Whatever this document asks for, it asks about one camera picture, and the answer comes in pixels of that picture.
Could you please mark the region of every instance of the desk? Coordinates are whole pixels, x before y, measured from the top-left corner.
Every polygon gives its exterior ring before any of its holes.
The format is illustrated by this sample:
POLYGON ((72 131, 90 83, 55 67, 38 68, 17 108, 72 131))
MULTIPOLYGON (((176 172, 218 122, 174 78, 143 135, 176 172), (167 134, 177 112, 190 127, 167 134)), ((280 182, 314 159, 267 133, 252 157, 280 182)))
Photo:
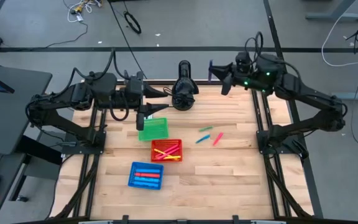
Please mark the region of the desk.
POLYGON ((24 161, 24 153, 5 155, 0 162, 0 209, 24 161))
POLYGON ((50 73, 0 67, 0 80, 15 89, 13 94, 0 93, 0 158, 3 154, 0 161, 0 209, 26 157, 26 153, 15 151, 25 151, 27 142, 35 144, 34 140, 23 137, 29 123, 24 108, 33 95, 45 92, 51 78, 50 73))
MULTIPOLYGON (((221 86, 199 88, 191 110, 167 108, 154 114, 155 118, 168 119, 170 138, 183 141, 183 162, 164 164, 163 186, 158 191, 127 186, 132 162, 150 162, 150 142, 138 141, 135 113, 123 122, 107 117, 107 139, 99 162, 91 219, 120 220, 123 215, 131 220, 229 220, 232 215, 242 220, 273 218, 264 160, 257 150, 251 92, 236 87, 222 96, 221 86), (214 128, 210 132, 198 132, 211 125, 214 128), (224 136, 213 147, 213 139, 220 132, 224 136), (208 133, 210 140, 195 144, 208 133)), ((151 103, 170 100, 146 99, 151 103)), ((290 122, 285 101, 270 96, 269 105, 274 123, 290 122)), ((87 126, 90 114, 91 110, 76 111, 73 120, 87 126)), ((288 190, 307 212, 313 213, 299 158, 293 154, 280 158, 288 190)), ((62 167, 52 216, 76 190, 81 162, 82 156, 73 156, 62 167)))
POLYGON ((15 90, 0 93, 0 154, 16 150, 29 123, 24 108, 32 96, 45 92, 51 78, 50 73, 0 67, 0 81, 15 90))

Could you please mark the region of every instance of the red basket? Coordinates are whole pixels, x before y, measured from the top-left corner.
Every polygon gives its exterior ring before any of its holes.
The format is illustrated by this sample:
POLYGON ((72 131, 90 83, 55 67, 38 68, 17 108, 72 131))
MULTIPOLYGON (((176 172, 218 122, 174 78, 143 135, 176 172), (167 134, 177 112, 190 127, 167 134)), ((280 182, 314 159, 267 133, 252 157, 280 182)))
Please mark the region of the red basket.
POLYGON ((181 149, 181 139, 164 139, 164 140, 153 140, 152 141, 152 162, 181 162, 183 160, 183 154, 181 149), (161 153, 154 151, 154 149, 158 149, 159 151, 165 151, 168 148, 179 145, 179 150, 171 153, 171 156, 180 156, 179 159, 161 159, 158 160, 155 157, 161 155, 161 153))

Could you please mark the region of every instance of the yellow marker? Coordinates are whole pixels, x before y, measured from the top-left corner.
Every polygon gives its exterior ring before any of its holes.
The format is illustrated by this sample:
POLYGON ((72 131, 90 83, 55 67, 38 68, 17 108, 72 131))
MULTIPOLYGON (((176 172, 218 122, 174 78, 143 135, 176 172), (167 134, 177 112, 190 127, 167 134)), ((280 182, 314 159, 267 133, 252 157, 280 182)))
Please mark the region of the yellow marker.
MULTIPOLYGON (((154 151, 156 151, 156 152, 158 152, 158 153, 161 153, 161 154, 163 154, 163 155, 166 155, 167 153, 165 153, 165 152, 163 152, 163 151, 159 151, 158 149, 154 149, 154 151)), ((177 158, 180 158, 180 156, 179 157, 177 157, 177 156, 171 156, 171 155, 167 155, 164 159, 175 159, 175 160, 177 160, 177 158)))
POLYGON ((179 159, 181 156, 167 156, 164 159, 179 159))

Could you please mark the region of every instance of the gray floor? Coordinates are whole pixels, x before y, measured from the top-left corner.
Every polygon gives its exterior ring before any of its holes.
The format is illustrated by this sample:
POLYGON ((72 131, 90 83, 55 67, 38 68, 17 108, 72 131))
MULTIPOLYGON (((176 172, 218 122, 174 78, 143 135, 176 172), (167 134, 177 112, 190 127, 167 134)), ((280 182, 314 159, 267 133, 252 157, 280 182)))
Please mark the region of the gray floor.
MULTIPOLYGON (((270 0, 282 47, 321 47, 333 23, 306 21, 305 13, 330 11, 338 2, 270 0)), ((264 33, 265 46, 273 47, 260 0, 149 0, 129 1, 127 5, 144 31, 137 35, 124 27, 132 46, 243 46, 246 38, 260 30, 264 33)), ((124 10, 122 3, 113 6, 118 11, 124 10)), ((358 1, 349 12, 358 12, 358 1)), ((91 14, 86 12, 84 18, 89 25, 88 33, 75 43, 56 47, 126 45, 107 6, 94 8, 91 14)), ((43 47, 74 39, 83 29, 78 23, 67 22, 67 10, 61 0, 49 0, 48 4, 41 0, 7 0, 0 12, 0 36, 11 47, 43 47)), ((358 23, 338 24, 326 47, 350 47, 351 41, 345 41, 343 36, 351 35, 356 29, 358 23)), ((175 78, 177 64, 183 59, 191 62, 194 78, 206 78, 210 59, 214 59, 214 64, 224 65, 234 60, 236 52, 135 52, 135 55, 149 78, 175 78)), ((117 56, 121 70, 127 69, 132 74, 138 71, 130 53, 119 52, 117 56)), ((84 72, 102 70, 107 57, 107 52, 1 53, 0 64, 51 72, 53 78, 47 91, 60 91, 73 67, 84 72)), ((303 81, 312 88, 329 94, 356 89, 358 65, 329 67, 319 53, 285 53, 284 57, 299 69, 303 81)), ((358 54, 326 54, 326 58, 331 63, 347 63, 358 61, 358 54)), ((358 103, 347 103, 350 110, 354 108, 353 126, 358 138, 358 103)), ((307 105, 297 105, 301 119, 316 113, 307 105)), ((69 110, 61 113, 67 118, 72 116, 69 110)), ((347 126, 342 131, 317 131, 306 138, 325 218, 358 220, 358 145, 350 132, 351 113, 346 116, 347 126)), ((37 134, 32 130, 26 133, 37 134)), ((30 179, 22 194, 32 198, 32 203, 20 206, 6 203, 0 223, 44 218, 52 203, 53 185, 49 180, 30 179), (20 209, 28 212, 18 216, 20 209)))

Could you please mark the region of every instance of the wooden table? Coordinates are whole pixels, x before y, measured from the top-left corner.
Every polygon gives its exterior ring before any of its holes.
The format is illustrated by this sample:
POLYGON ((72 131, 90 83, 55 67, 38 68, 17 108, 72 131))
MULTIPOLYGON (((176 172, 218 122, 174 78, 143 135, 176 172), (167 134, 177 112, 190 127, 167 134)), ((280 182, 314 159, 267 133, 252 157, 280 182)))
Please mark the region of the wooden table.
MULTIPOLYGON (((131 220, 228 220, 232 215, 239 215, 240 219, 273 218, 264 160, 257 149, 251 92, 237 87, 228 96, 222 96, 221 86, 199 88, 200 94, 195 95, 196 103, 191 110, 167 108, 154 114, 155 118, 168 119, 170 138, 183 141, 183 162, 164 165, 161 190, 127 186, 132 162, 150 162, 150 142, 138 141, 134 112, 123 122, 108 115, 106 147, 99 163, 91 219, 120 220, 123 215, 129 215, 131 220), (198 132, 211 125, 214 128, 209 132, 198 132), (224 136, 218 145, 212 146, 220 132, 224 136), (210 140, 195 144, 208 133, 210 140)), ((275 96, 268 99, 273 122, 289 123, 285 101, 275 96)), ((168 97, 147 101, 170 104, 170 100, 168 97)), ((76 111, 73 120, 87 126, 90 114, 91 110, 76 111)), ((73 156, 62 167, 52 216, 76 190, 82 157, 73 156)), ((288 190, 307 212, 313 213, 298 156, 285 154, 280 158, 288 190)), ((277 195, 283 215, 281 196, 277 195)))

